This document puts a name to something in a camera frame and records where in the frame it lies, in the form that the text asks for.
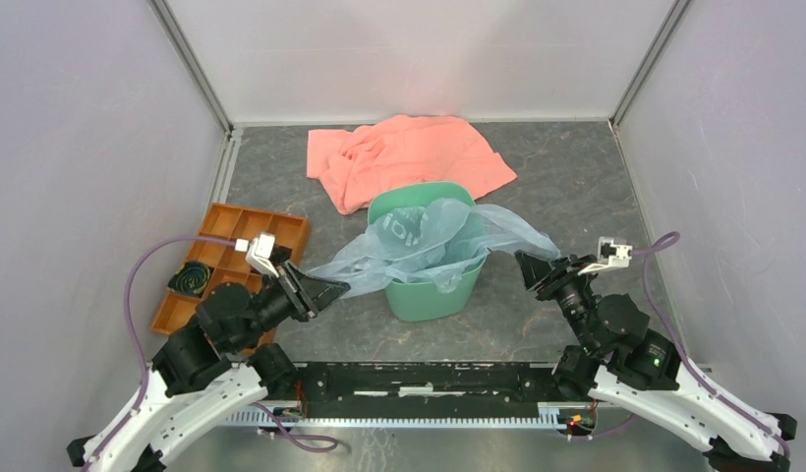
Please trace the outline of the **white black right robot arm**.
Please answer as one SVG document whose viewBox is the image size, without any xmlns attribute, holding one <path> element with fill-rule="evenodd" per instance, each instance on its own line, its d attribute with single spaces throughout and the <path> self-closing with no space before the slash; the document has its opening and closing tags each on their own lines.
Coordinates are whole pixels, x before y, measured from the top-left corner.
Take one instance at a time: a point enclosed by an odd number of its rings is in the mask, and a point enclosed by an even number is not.
<svg viewBox="0 0 806 472">
<path fill-rule="evenodd" d="M 556 393 L 606 402 L 699 450 L 716 471 L 787 471 L 796 420 L 749 406 L 708 378 L 627 294 L 600 296 L 593 256 L 555 261 L 524 251 L 525 287 L 560 309 L 577 337 L 552 371 Z"/>
</svg>

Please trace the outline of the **green trash bin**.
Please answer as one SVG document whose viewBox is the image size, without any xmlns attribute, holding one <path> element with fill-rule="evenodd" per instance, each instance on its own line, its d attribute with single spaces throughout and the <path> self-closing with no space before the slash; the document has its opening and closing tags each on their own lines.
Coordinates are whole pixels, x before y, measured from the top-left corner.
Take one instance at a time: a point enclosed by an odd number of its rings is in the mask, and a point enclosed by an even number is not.
<svg viewBox="0 0 806 472">
<path fill-rule="evenodd" d="M 433 201 L 448 198 L 475 205 L 473 197 L 460 184 L 435 181 L 411 184 L 378 195 L 368 208 L 368 224 L 375 223 L 392 210 L 402 207 L 426 207 Z M 384 289 L 391 312 L 404 322 L 437 320 L 459 313 L 467 305 L 485 260 L 462 273 L 459 284 L 451 292 L 440 292 L 427 282 L 404 283 L 394 279 Z"/>
</svg>

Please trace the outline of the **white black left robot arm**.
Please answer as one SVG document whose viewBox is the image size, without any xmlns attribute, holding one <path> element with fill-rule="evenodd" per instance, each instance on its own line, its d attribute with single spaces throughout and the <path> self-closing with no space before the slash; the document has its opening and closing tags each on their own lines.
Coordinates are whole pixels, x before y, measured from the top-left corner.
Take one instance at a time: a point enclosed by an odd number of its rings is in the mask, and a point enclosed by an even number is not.
<svg viewBox="0 0 806 472">
<path fill-rule="evenodd" d="M 287 262 L 257 293 L 226 282 L 197 304 L 144 369 L 131 405 L 100 433 L 71 441 L 82 471 L 164 471 L 190 445 L 257 400 L 283 400 L 298 370 L 263 334 L 307 322 L 346 294 L 348 283 L 308 275 Z"/>
</svg>

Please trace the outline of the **translucent blue trash bag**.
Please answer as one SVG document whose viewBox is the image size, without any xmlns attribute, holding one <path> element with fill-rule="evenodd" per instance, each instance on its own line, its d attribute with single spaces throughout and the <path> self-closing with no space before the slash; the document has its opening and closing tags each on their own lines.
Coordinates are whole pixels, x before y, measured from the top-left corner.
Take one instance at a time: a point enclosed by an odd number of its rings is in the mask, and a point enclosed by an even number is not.
<svg viewBox="0 0 806 472">
<path fill-rule="evenodd" d="M 348 298 L 383 290 L 394 281 L 428 282 L 449 293 L 490 253 L 517 251 L 545 261 L 561 256 L 545 233 L 506 207 L 441 198 L 381 215 L 309 274 L 348 283 Z"/>
</svg>

